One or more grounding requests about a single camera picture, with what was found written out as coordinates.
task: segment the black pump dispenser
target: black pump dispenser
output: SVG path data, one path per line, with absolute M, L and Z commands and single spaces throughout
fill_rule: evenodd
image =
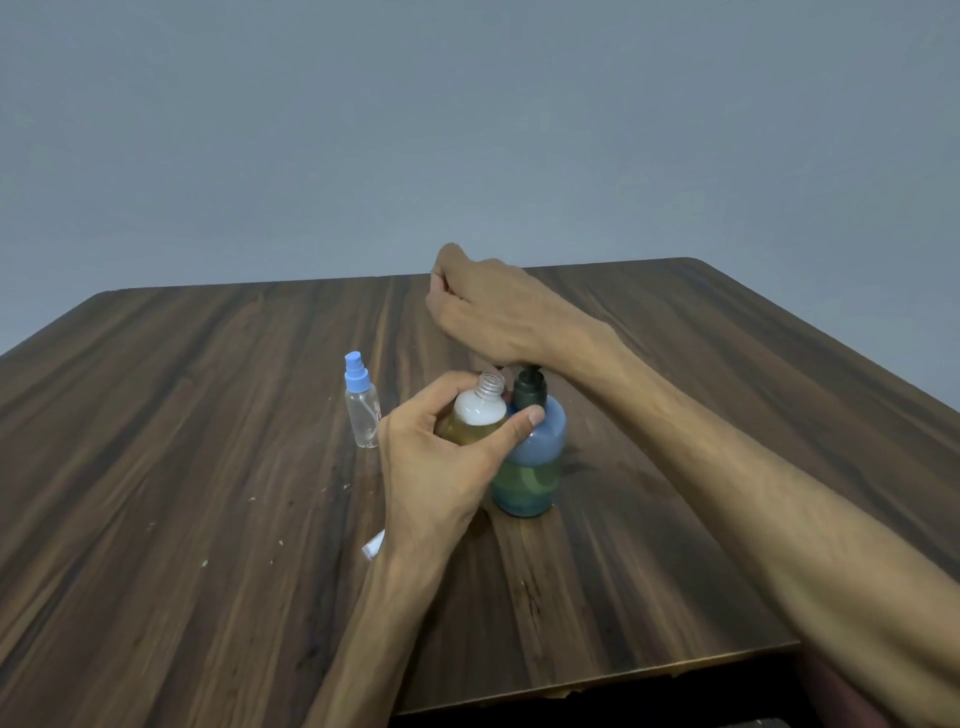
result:
M 521 410 L 531 404 L 546 406 L 546 379 L 537 364 L 525 366 L 514 380 L 514 407 Z

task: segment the wooden table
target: wooden table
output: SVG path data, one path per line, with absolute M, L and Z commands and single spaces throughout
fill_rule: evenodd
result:
M 533 273 L 960 578 L 960 415 L 691 259 Z M 300 724 L 383 523 L 343 356 L 389 410 L 469 365 L 425 276 L 114 291 L 0 358 L 0 726 Z M 650 462 L 556 377 L 559 504 L 481 512 L 398 708 L 795 644 Z

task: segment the gray wall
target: gray wall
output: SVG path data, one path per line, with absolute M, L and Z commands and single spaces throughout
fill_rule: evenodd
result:
M 694 255 L 960 408 L 960 3 L 12 0 L 0 351 L 104 289 Z

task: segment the blue bottle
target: blue bottle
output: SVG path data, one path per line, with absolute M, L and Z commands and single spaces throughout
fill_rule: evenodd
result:
M 540 367 L 525 367 L 514 382 L 510 414 L 531 404 L 543 407 L 546 417 L 511 452 L 491 484 L 493 501 L 512 516 L 539 516 L 553 505 L 560 485 L 560 455 L 566 439 L 566 413 L 547 394 Z

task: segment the blue spray cap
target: blue spray cap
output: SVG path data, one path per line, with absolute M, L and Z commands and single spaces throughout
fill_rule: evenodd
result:
M 350 352 L 344 359 L 347 360 L 347 373 L 344 374 L 344 379 L 347 381 L 347 391 L 359 393 L 370 389 L 370 372 L 363 365 L 363 357 L 360 356 L 360 352 Z

